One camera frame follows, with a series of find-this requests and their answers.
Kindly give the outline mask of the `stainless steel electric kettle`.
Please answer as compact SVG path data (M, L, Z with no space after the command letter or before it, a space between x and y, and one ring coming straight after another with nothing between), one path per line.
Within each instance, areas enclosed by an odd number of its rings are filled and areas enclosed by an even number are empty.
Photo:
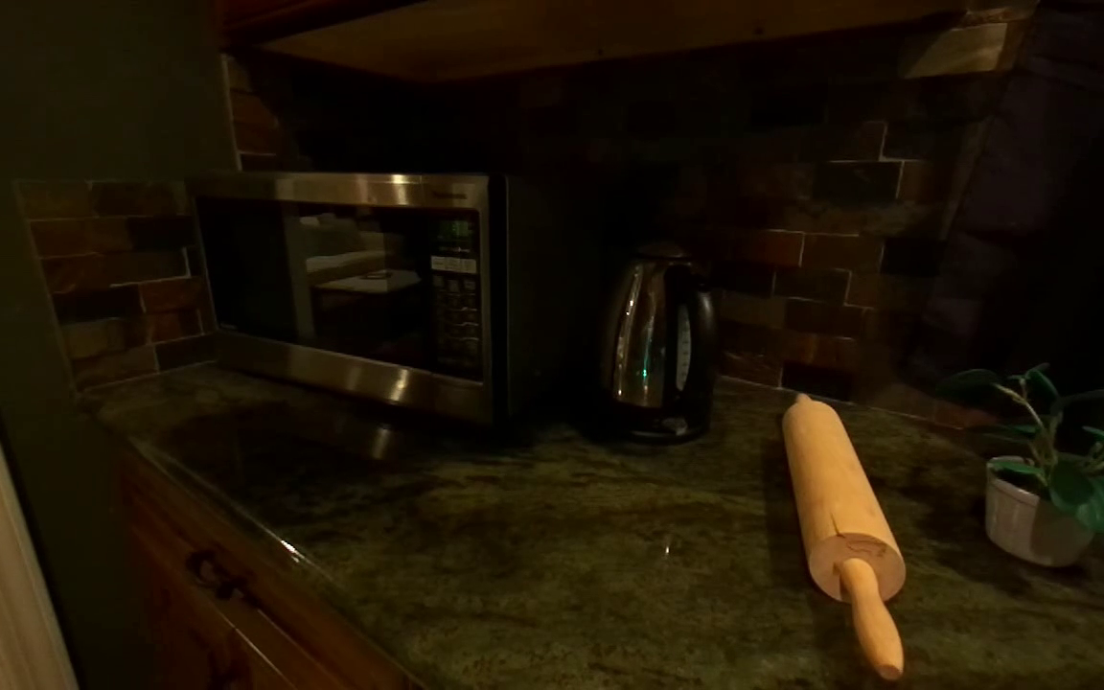
M671 241L624 264L602 330L597 396L624 436L692 441L712 416L716 308L707 269Z

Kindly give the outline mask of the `stainless steel microwave oven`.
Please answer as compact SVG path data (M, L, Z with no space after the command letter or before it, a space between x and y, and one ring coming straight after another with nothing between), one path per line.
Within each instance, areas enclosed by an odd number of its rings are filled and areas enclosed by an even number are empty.
M503 426L592 334L597 233L551 179L237 173L191 188L234 367Z

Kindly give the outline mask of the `dark round cabinet knob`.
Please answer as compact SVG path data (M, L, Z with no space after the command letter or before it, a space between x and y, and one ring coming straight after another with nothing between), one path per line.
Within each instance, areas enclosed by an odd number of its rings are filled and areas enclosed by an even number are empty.
M231 577L216 554L191 554L186 561L187 577L201 580L216 598L225 598L225 602L255 602L255 596L247 591L247 583L237 577Z

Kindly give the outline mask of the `wooden rolling pin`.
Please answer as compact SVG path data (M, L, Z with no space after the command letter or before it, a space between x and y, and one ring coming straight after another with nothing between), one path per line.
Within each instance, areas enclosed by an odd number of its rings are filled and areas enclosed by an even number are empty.
M903 678L906 644L891 602L909 566L843 417L797 396L781 416L781 441L808 580L852 609L868 665L882 678Z

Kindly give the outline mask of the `green plant in white pot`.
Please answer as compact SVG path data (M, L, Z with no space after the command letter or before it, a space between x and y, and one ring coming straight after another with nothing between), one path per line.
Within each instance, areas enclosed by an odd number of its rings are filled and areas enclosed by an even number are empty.
M984 538L1038 566L1075 566L1104 542L1104 426L1080 423L1065 436L1075 408L1104 402L1104 386L1064 393L1047 364L1025 372L961 367L945 379L947 396L1006 408L982 426Z

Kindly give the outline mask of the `wooden base cabinet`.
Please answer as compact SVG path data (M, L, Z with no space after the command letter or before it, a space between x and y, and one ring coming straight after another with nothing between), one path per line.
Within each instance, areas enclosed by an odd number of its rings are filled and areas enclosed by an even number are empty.
M116 441L146 638L178 690L421 690L331 602L310 561L255 517L247 446L231 431L146 431Z

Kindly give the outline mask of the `wooden upper cabinet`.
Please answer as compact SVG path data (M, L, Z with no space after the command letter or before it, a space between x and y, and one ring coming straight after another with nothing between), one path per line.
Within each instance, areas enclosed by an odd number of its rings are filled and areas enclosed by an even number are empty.
M998 71L1038 0L210 0L225 50L400 80L475 80L587 60L923 28L914 77Z

